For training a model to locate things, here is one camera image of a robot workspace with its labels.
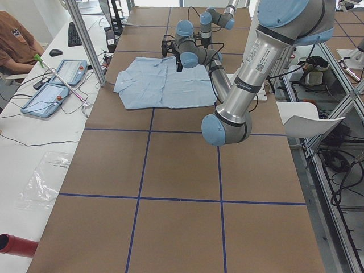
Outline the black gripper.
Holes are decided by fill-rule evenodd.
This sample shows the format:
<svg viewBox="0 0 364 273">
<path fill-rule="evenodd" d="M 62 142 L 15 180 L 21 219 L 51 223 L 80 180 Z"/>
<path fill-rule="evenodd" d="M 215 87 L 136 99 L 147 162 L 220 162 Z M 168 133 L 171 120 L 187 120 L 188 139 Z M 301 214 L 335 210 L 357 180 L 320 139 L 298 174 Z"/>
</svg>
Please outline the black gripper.
<svg viewBox="0 0 364 273">
<path fill-rule="evenodd" d="M 204 47 L 204 48 L 208 48 L 209 45 L 211 44 L 211 37 L 208 37 L 208 38 L 200 38 L 200 41 L 201 41 L 201 45 Z"/>
<path fill-rule="evenodd" d="M 177 62 L 177 64 L 176 64 L 177 72 L 181 72 L 183 70 L 183 65 L 182 65 L 182 61 L 180 58 L 180 54 L 176 53 L 175 57 L 176 57 L 176 62 Z"/>
</svg>

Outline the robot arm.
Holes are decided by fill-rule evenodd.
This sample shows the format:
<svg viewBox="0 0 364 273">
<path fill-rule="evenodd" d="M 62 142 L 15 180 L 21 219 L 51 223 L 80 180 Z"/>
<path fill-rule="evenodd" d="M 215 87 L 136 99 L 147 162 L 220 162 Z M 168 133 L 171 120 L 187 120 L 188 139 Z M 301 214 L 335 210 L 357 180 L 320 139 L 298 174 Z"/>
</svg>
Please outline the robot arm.
<svg viewBox="0 0 364 273">
<path fill-rule="evenodd" d="M 212 24 L 221 28 L 231 30 L 235 24 L 235 13 L 237 10 L 239 0 L 231 0 L 225 7 L 224 13 L 217 12 L 214 7 L 208 7 L 200 15 L 200 40 L 204 48 L 208 48 L 212 42 Z"/>
<path fill-rule="evenodd" d="M 329 40 L 334 31 L 335 1 L 260 1 L 257 7 L 257 38 L 230 83 L 219 54 L 196 46 L 193 24 L 177 23 L 174 50 L 183 68 L 203 65 L 221 101 L 213 114 L 202 120 L 206 142 L 214 146 L 239 143 L 251 133 L 248 108 L 289 46 L 304 46 Z"/>
</svg>

